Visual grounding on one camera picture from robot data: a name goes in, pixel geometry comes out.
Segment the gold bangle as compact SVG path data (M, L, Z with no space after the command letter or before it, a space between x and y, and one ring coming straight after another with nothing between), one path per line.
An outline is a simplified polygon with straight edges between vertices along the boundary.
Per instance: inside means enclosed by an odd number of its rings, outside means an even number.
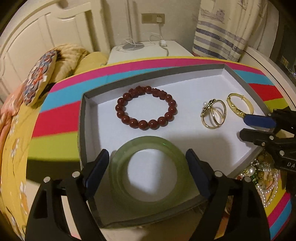
M240 99L244 102L244 104L248 108L248 112L244 112L240 106L238 106L234 101L233 98ZM230 109L240 118L245 118L247 114L254 114L254 107L252 103L242 94L239 93L230 93L226 98L227 104L230 107Z

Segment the green jade bangle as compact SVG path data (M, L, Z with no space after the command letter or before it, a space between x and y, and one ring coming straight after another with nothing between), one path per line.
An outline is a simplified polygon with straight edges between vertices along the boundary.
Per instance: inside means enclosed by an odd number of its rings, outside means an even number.
M136 213L162 212L199 196L185 155L155 136L122 145L109 164L112 197Z

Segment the grey cardboard tray box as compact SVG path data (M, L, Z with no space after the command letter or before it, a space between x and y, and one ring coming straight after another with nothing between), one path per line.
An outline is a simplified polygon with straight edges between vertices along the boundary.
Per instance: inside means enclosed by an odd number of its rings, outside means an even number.
M172 95L177 103L174 120L156 130L142 131L122 123L117 117L117 100L137 86L150 86ZM267 115L269 109L259 95L234 70L224 64L175 67L91 87L82 95L79 121L81 162L86 165L106 149L112 159L115 152L134 138L155 136L168 140L183 154L193 149L197 156L214 170L234 177L250 162L259 149L238 137L245 123L227 110L224 124L215 130L203 126L203 103L222 100L230 93L245 96L255 114ZM120 205L113 197L109 180L109 165L95 195L88 203L101 228L124 228L158 222L184 213L204 201L199 196L162 212L136 213Z

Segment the yellow floral bedsheet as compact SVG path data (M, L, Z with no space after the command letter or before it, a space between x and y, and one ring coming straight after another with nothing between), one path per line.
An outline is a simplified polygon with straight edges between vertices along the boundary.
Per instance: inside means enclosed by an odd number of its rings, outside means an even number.
M1 214L21 240L29 216L26 196L26 172L29 144L41 106L20 106L13 116L3 149L1 164Z

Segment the white side desk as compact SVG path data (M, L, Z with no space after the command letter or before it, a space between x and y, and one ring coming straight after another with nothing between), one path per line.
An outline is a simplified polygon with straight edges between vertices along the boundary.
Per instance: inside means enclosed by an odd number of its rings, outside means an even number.
M240 57L240 63L255 67L261 70L277 87L281 94L290 98L295 103L295 84L269 57L247 47Z

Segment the rainbow striped round mat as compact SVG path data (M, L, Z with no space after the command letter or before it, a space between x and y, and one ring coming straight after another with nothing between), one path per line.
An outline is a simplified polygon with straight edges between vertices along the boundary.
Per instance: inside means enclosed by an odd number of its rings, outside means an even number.
M111 64L107 67L95 70L83 70L82 74L75 74L74 77L66 78L55 84L49 91L45 102L41 106L30 142L29 157L27 160L27 179L42 182L41 178L49 176L51 178L49 186L50 192L54 193L52 204L51 194L46 192L41 184L41 191L37 192L37 207L31 209L33 214L29 216L25 240L80 240L78 231L72 235L70 231L62 230L62 225L67 226L66 214L59 203L62 201L62 187L57 185L57 180L65 180L73 171L78 170L78 123L81 107L82 94L91 87L99 87L103 84L120 80L124 77L151 73L153 71L169 69L173 67L224 64L235 71L248 85L259 95L269 110L275 108L286 108L288 105L287 96L280 87L276 87L271 79L264 74L263 70L249 67L231 61L222 61L213 58L201 57L154 57L126 61ZM275 237L287 226L290 218L290 197L280 190L276 196L275 204L268 208L268 215L271 213L272 222L278 226L275 229ZM48 207L54 210L49 214L61 214L62 217L46 216ZM106 231L107 240L141 239L144 231L153 237L147 240L187 240L192 234L198 221L198 215L194 211L186 211L177 217L160 221L156 224L148 225L144 228L128 228L127 230Z

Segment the striped boat print curtain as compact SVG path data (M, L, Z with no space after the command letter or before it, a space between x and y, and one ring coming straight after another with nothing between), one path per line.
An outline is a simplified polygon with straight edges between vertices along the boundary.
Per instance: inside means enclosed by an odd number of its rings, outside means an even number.
M192 53L237 62L246 46L258 45L268 1L201 1Z

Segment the pink folded quilt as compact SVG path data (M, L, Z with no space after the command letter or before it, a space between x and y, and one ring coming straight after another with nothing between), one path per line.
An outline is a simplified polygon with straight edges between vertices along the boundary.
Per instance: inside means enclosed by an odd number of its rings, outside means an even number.
M23 102L24 84L21 84L5 100L1 107L1 139L0 139L0 162L3 162L3 149L6 138L11 128L12 118L15 116Z

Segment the embroidered round cushion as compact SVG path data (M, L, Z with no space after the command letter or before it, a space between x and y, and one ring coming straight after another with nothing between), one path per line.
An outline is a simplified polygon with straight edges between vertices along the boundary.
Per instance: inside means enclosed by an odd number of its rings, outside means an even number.
M47 51L31 69L23 90L25 105L32 106L37 102L53 74L57 56L56 50Z

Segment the white nightstand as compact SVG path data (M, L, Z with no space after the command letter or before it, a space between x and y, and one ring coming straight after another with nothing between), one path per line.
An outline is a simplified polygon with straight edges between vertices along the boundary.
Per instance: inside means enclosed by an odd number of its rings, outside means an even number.
M107 64L146 59L154 57L192 57L193 55L176 41L166 41L166 46L160 46L159 41L118 45L112 48Z

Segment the tan plush pillow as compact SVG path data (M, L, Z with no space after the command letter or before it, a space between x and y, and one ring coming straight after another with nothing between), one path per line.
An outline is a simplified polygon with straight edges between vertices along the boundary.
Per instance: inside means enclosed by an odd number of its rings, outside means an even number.
M98 69L107 64L109 55L103 52L89 52L76 44L63 44L54 48L57 60L49 83L58 83L72 75Z

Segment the white bed headboard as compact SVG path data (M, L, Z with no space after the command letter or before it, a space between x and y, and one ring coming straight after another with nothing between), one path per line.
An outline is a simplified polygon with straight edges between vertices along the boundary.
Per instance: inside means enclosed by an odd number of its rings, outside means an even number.
M102 1L27 1L1 35L1 103L27 78L38 59L62 44L108 54L110 44Z

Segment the wall socket with charger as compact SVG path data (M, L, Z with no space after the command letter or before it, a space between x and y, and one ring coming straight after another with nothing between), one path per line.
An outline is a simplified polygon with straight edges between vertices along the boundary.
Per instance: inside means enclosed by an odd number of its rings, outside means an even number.
M165 14L142 14L142 24L164 24Z

